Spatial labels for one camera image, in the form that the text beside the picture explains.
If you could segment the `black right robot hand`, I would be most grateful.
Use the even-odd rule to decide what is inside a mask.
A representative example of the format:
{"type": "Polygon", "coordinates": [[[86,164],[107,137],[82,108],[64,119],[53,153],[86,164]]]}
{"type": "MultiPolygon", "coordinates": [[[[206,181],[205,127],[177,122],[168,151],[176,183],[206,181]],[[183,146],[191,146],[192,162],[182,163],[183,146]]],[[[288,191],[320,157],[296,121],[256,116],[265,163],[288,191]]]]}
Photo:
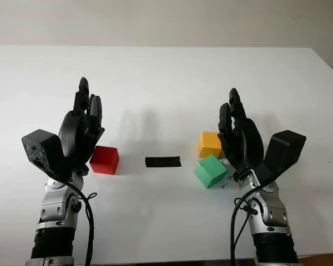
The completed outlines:
{"type": "Polygon", "coordinates": [[[238,91],[232,88],[229,101],[219,111],[218,138],[224,155],[235,168],[233,179],[241,181],[264,159],[264,146],[259,131],[246,116],[238,91]]]}

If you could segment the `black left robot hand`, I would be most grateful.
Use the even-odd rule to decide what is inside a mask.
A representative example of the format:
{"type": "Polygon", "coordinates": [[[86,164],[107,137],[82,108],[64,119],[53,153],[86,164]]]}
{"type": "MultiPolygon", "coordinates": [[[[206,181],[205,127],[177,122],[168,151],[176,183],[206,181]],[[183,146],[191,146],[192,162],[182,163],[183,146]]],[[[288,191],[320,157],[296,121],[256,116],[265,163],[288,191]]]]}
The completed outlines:
{"type": "Polygon", "coordinates": [[[104,132],[102,103],[99,96],[89,93],[88,81],[80,79],[75,94],[73,110],[69,111],[59,130],[64,156],[72,163],[73,170],[88,174],[87,161],[104,132]]]}

